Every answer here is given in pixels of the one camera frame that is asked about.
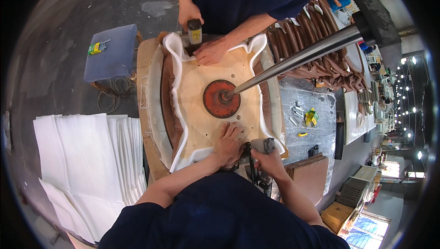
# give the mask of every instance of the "wooden crate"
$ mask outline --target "wooden crate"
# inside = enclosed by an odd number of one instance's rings
[[[322,211],[321,218],[335,234],[338,234],[354,209],[339,202],[333,202],[332,205]]]

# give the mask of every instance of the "brown upholstery fabric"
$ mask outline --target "brown upholstery fabric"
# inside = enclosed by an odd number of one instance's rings
[[[315,10],[315,4],[321,7],[323,15]],[[276,63],[338,31],[327,0],[312,0],[306,5],[306,10],[310,19],[305,11],[301,10],[296,17],[300,26],[294,25],[290,20],[283,20],[278,22],[282,28],[271,26],[266,29],[265,33]],[[340,87],[344,87],[347,92],[364,90],[367,86],[363,70],[352,70],[355,67],[346,55],[347,49],[343,48],[288,71],[283,76],[305,78],[333,90]]]
[[[314,205],[322,198],[327,179],[328,158],[322,153],[285,167],[294,184]]]

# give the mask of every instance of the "plastic sheet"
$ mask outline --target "plastic sheet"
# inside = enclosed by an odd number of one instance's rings
[[[286,125],[286,146],[289,158],[283,160],[284,165],[308,158],[308,150],[315,145],[319,152],[329,158],[327,180],[323,195],[329,190],[334,165],[336,147],[336,98],[328,88],[316,88],[304,79],[286,76],[279,81],[281,100],[283,103],[284,123]],[[301,117],[292,112],[291,107],[298,102],[304,113],[314,108],[319,115],[316,126],[309,127]],[[295,126],[289,118],[298,122]],[[299,137],[298,133],[307,132],[307,136]]]

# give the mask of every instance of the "white foam sheet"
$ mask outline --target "white foam sheet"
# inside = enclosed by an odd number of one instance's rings
[[[255,74],[253,73],[253,65],[254,65],[255,59],[258,57],[258,55],[261,53],[261,51],[266,47],[266,44],[267,44],[266,35],[260,34],[260,35],[255,36],[250,41],[249,44],[242,42],[239,45],[229,49],[228,51],[236,49],[236,48],[240,48],[240,47],[243,47],[245,49],[246,53],[248,53],[248,54],[253,51],[254,56],[250,59],[249,67],[250,67],[252,74],[255,76]],[[195,60],[196,58],[194,56],[190,57],[184,52],[184,48],[182,45],[182,39],[176,33],[168,34],[163,39],[163,45],[173,56],[173,73],[174,73],[174,77],[175,77],[174,82],[172,84],[172,89],[171,89],[171,93],[173,94],[173,107],[174,107],[174,112],[175,112],[176,116],[179,118],[179,120],[182,124],[182,128],[184,130],[183,135],[181,136],[180,141],[179,141],[179,146],[178,146],[176,156],[175,156],[173,164],[171,165],[171,168],[170,168],[170,172],[172,173],[172,172],[175,172],[179,169],[182,169],[182,168],[194,163],[195,161],[199,161],[199,160],[202,160],[203,158],[206,158],[210,153],[212,153],[213,147],[196,149],[186,159],[180,157],[180,154],[182,153],[182,150],[183,150],[183,148],[187,142],[187,139],[188,139],[188,127],[184,121],[184,118],[182,116],[182,112],[179,107],[179,102],[178,102],[178,97],[177,97],[177,89],[179,88],[180,80],[181,80],[181,76],[182,76],[182,67],[183,67],[182,62]],[[265,122],[264,116],[263,116],[263,94],[261,93],[260,87],[259,86],[257,86],[257,87],[258,87],[258,91],[260,94],[260,105],[259,105],[259,108],[260,108],[260,129],[265,136],[273,137],[270,134],[270,132],[268,131],[268,128],[266,126],[266,122]],[[278,138],[276,138],[276,137],[273,137],[273,138],[275,138],[275,147],[278,148],[278,150],[281,154],[284,153],[285,150],[284,150],[284,147],[281,144],[281,142],[278,140]]]
[[[50,202],[52,202],[61,225],[67,230],[71,230],[80,235],[86,241],[95,243],[95,239],[83,217],[72,206],[66,195],[50,183],[43,180],[40,180],[40,183]]]
[[[33,123],[41,183],[60,223],[99,241],[146,190],[139,118],[50,115]]]
[[[69,187],[63,146],[58,136],[55,116],[43,116],[33,121],[41,162],[41,176],[60,189]]]

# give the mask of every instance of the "steel pipe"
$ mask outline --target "steel pipe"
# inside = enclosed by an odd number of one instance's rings
[[[261,84],[269,78],[278,76],[286,71],[295,69],[300,65],[307,64],[314,59],[335,52],[352,43],[357,43],[362,40],[359,29],[355,24],[349,25],[330,36],[312,44],[311,46],[300,50],[299,52],[290,55],[288,58],[276,63],[267,70],[257,74],[251,79],[245,81],[233,91],[227,93],[226,98],[231,99],[235,94],[244,92],[245,90]]]

